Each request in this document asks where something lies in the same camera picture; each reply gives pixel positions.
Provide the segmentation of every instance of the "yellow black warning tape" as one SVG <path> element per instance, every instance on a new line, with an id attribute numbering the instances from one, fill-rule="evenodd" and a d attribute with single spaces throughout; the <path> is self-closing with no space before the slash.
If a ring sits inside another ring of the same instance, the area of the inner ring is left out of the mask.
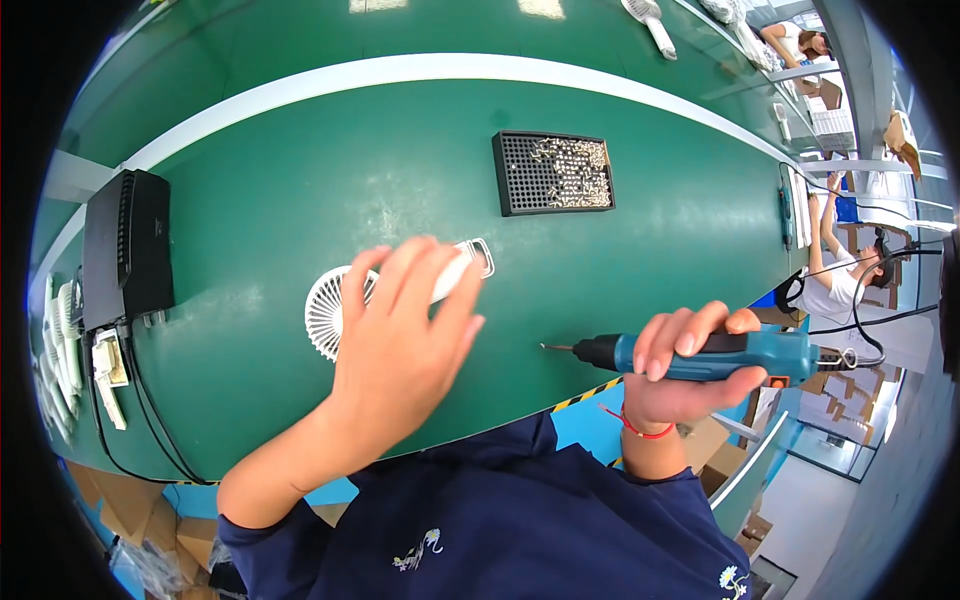
<path id="1" fill-rule="evenodd" d="M 605 384 L 603 384 L 603 385 L 598 385 L 597 387 L 593 388 L 592 390 L 587 390 L 586 392 L 583 392 L 583 393 L 580 394 L 579 396 L 574 396 L 574 397 L 572 397 L 572 398 L 569 399 L 569 400 L 564 400 L 564 401 L 561 402 L 560 404 L 554 406 L 553 409 L 552 409 L 550 412 L 551 412 L 551 413 L 556 413 L 557 411 L 563 410 L 564 408 L 566 408 L 567 406 L 570 406 L 571 404 L 576 404 L 576 403 L 579 402 L 580 400 L 586 400 L 587 398 L 589 398 L 589 397 L 591 397 L 591 396 L 595 396 L 595 395 L 597 395 L 597 394 L 600 394 L 601 392 L 606 392 L 608 389 L 612 388 L 613 386 L 615 386 L 616 384 L 620 383 L 621 381 L 623 381 L 623 376 L 622 376 L 622 375 L 619 376 L 619 377 L 617 377 L 616 379 L 613 379 L 613 380 L 611 380 L 611 381 L 608 381 L 607 383 L 605 383 Z"/>

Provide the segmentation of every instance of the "navy blue shirt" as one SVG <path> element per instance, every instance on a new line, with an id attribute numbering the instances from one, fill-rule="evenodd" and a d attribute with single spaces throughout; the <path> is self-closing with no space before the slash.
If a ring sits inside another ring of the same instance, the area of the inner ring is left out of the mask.
<path id="1" fill-rule="evenodd" d="M 556 443 L 535 415 L 351 476 L 336 528 L 301 501 L 220 537 L 251 599 L 750 597 L 689 468 L 645 481 Z"/>

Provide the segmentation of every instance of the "white shirt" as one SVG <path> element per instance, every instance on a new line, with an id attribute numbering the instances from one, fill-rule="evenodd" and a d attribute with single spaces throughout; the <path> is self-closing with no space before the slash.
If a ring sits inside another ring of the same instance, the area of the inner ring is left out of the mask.
<path id="1" fill-rule="evenodd" d="M 796 23 L 790 21 L 783 21 L 778 25 L 782 25 L 786 31 L 786 36 L 778 38 L 783 50 L 786 50 L 787 54 L 793 57 L 796 62 L 806 60 L 806 54 L 800 51 L 800 33 L 803 30 Z"/>
<path id="2" fill-rule="evenodd" d="M 824 252 L 824 257 L 827 256 L 832 256 L 832 254 Z M 833 279 L 833 285 L 830 286 L 830 289 L 827 289 L 823 283 L 817 281 L 814 277 L 808 277 L 804 280 L 804 292 L 796 300 L 787 304 L 811 315 L 831 319 L 840 324 L 846 323 L 853 311 L 854 303 L 860 303 L 863 299 L 864 289 L 861 285 L 860 289 L 857 290 L 856 279 L 850 275 L 850 271 L 856 268 L 856 258 L 844 250 L 843 247 L 837 249 L 836 258 L 829 264 L 826 261 L 824 262 L 824 268 L 827 269 L 837 263 L 845 265 L 829 272 Z M 803 267 L 800 275 L 805 276 L 809 272 L 808 267 Z M 794 281 L 786 296 L 790 298 L 798 291 L 800 291 L 800 282 Z"/>

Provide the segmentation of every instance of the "black power supply box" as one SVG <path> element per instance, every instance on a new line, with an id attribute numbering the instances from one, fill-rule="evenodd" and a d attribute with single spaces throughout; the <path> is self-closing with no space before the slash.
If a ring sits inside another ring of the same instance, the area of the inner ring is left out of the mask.
<path id="1" fill-rule="evenodd" d="M 125 170 L 86 203 L 84 328 L 128 323 L 174 304 L 170 183 Z"/>

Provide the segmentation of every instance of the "right hand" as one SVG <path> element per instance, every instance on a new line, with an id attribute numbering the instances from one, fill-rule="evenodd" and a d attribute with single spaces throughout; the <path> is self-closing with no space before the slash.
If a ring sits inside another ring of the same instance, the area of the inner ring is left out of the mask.
<path id="1" fill-rule="evenodd" d="M 663 379 L 676 352 L 692 356 L 718 328 L 731 334 L 759 331 L 760 321 L 746 308 L 729 314 L 727 305 L 714 300 L 694 313 L 681 308 L 650 320 L 634 345 L 637 372 L 623 376 L 624 417 L 642 433 L 655 434 L 670 423 L 698 420 L 739 404 L 767 377 L 762 367 L 744 367 L 723 381 L 701 383 Z"/>
<path id="2" fill-rule="evenodd" d="M 396 252 L 378 247 L 353 259 L 342 286 L 344 333 L 333 391 L 322 404 L 349 431 L 361 462 L 413 433 L 437 408 L 464 364 L 484 318 L 473 314 L 483 267 L 474 260 L 431 321 L 437 277 L 460 251 L 415 237 Z M 367 270 L 383 263 L 370 304 Z"/>

